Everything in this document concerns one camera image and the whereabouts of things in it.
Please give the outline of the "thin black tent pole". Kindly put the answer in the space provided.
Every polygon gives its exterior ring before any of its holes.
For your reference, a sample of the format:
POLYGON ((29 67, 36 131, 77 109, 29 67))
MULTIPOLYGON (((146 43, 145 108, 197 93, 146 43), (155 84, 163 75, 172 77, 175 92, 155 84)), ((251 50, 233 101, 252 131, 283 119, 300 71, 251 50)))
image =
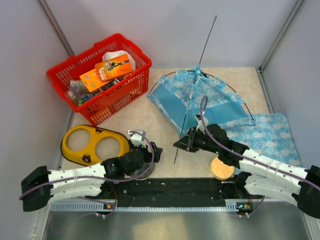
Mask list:
MULTIPOLYGON (((206 41, 205 41, 205 44, 204 44, 204 47, 203 47, 203 49, 202 49, 202 53, 201 53, 201 56, 200 56, 200 59, 199 59, 199 62, 198 62, 198 67, 199 67, 200 64, 202 63, 202 59, 203 59, 203 56, 204 56, 204 54, 205 54, 205 50, 206 50, 206 48, 207 48, 207 44, 208 44, 208 41, 209 41, 209 39, 210 39, 212 30, 213 30, 213 28, 214 28, 214 26, 215 26, 217 17, 218 17, 218 15, 215 15, 214 20, 213 20, 213 23, 212 23, 212 25, 211 25, 211 28, 210 28, 210 30, 209 30, 208 36, 207 36, 207 38, 206 38, 206 41)), ((196 75, 195 75, 195 77, 194 77, 194 79, 193 79, 193 84, 192 84, 192 86, 195 84, 196 79, 197 79, 197 77, 196 77, 196 75)), ((184 118, 183 118, 183 123, 182 123, 182 127, 181 127, 181 132, 180 132, 180 135, 179 135, 179 140, 180 140, 180 139, 182 138, 182 136, 183 136, 183 130, 184 130, 184 126, 185 126, 185 123, 186 123, 186 118, 187 118, 187 113, 188 113, 188 107, 189 107, 189 105, 190 105, 190 102, 191 102, 191 97, 189 96, 188 104, 187 104, 186 111, 185 111, 184 118)), ((174 162, 173 162, 174 165, 176 164, 178 152, 179 152, 179 149, 176 148, 175 157, 174 157, 174 162)))

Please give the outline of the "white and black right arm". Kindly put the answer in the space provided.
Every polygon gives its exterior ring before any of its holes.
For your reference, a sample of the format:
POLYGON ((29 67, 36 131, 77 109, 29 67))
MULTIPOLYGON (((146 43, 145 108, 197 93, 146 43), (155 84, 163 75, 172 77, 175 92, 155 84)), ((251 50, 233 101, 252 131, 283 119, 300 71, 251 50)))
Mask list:
POLYGON ((173 146, 191 153, 199 150, 215 153, 224 164, 240 169, 233 185, 233 192, 239 198, 271 197, 290 203, 313 218, 320 217, 318 166, 307 169, 266 157, 229 139, 217 124, 210 124, 204 130, 191 127, 173 146))

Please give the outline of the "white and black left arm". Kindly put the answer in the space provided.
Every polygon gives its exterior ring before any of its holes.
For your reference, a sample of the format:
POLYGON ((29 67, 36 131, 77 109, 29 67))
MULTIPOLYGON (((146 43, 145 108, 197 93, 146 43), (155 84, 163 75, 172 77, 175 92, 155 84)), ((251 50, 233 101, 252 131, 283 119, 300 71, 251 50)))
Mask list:
POLYGON ((33 212, 56 201, 76 197, 109 198, 114 191, 111 183, 137 180, 134 173, 144 165, 151 167, 161 159, 163 149, 155 142, 135 146, 120 157, 113 157, 94 165, 70 170, 49 170, 37 167, 21 181, 24 212, 33 212))

